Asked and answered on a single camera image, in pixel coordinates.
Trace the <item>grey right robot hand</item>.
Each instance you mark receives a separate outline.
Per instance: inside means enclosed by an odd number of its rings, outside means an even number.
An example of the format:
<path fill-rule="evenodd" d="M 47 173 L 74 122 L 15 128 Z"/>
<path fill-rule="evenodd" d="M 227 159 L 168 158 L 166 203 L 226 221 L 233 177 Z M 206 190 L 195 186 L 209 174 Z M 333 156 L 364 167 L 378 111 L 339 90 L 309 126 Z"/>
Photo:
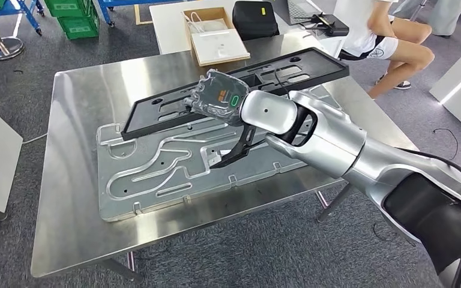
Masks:
<path fill-rule="evenodd" d="M 212 68 L 200 77 L 184 105 L 193 113 L 239 127 L 243 125 L 241 105 L 249 92 L 250 87 L 243 80 Z"/>

